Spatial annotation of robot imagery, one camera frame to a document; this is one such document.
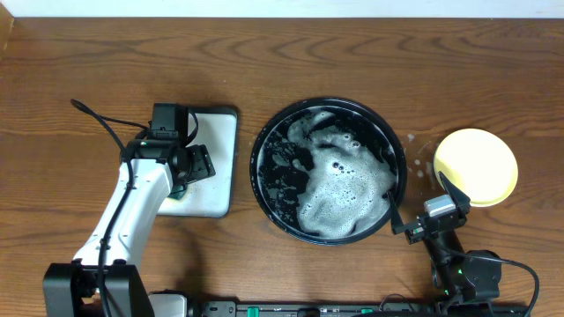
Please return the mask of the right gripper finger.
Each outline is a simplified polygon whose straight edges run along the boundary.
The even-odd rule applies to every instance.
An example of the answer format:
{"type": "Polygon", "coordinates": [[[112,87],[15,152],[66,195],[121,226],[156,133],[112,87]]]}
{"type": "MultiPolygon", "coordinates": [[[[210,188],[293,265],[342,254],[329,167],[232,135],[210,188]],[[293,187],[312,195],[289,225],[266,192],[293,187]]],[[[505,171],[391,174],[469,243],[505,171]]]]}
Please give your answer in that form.
{"type": "Polygon", "coordinates": [[[391,191],[387,192],[387,198],[390,204],[390,225],[391,231],[394,235],[400,233],[406,233],[409,231],[409,226],[406,225],[397,210],[397,206],[394,200],[394,196],[391,191]]]}
{"type": "Polygon", "coordinates": [[[443,172],[439,172],[439,177],[443,188],[449,196],[449,201],[441,211],[441,214],[451,213],[456,210],[461,214],[467,215],[471,208],[470,197],[454,185],[443,172]]]}

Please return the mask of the green yellow sponge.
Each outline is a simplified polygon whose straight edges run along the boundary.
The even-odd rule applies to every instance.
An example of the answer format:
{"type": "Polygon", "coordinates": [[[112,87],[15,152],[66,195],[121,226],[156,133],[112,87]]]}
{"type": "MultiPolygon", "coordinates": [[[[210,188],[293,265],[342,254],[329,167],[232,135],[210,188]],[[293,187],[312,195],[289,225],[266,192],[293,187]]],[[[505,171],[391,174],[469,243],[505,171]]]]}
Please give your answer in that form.
{"type": "Polygon", "coordinates": [[[186,194],[187,189],[187,185],[174,186],[167,197],[174,200],[181,200],[186,194]]]}

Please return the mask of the yellow plate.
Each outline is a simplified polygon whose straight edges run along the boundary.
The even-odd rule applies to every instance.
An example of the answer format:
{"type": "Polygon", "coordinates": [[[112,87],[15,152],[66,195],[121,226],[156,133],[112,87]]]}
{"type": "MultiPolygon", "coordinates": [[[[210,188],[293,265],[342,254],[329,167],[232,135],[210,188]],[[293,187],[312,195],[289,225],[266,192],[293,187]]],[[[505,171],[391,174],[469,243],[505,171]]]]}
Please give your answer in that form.
{"type": "Polygon", "coordinates": [[[473,207],[507,199],[518,181],[518,164],[508,145],[483,129],[460,129],[447,135],[434,154],[434,172],[470,197],[473,207]]]}

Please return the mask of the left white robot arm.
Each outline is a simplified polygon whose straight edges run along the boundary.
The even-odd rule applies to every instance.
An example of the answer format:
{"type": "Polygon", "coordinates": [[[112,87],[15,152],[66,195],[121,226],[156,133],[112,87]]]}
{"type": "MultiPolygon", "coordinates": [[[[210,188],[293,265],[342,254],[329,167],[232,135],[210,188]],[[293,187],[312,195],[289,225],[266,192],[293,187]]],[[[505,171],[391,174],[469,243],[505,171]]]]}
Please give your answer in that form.
{"type": "Polygon", "coordinates": [[[215,174],[204,145],[134,139],[121,152],[119,180],[90,236],[69,263],[43,278],[49,316],[153,316],[138,272],[158,210],[175,187],[215,174]]]}

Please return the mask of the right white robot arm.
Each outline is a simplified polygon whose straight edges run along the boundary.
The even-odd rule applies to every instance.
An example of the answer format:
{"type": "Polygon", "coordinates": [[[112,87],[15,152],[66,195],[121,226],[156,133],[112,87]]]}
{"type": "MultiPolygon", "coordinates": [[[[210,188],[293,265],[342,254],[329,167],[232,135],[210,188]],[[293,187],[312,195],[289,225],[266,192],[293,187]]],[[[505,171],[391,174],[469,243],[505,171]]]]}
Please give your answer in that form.
{"type": "Polygon", "coordinates": [[[488,250],[466,252],[456,229],[467,221],[471,199],[444,173],[439,179],[446,191],[424,203],[424,213],[411,223],[404,223],[391,194],[391,230],[404,234],[409,244],[425,244],[432,264],[435,287],[445,292],[438,307],[446,314],[452,306],[488,304],[500,296],[501,263],[488,250]]]}

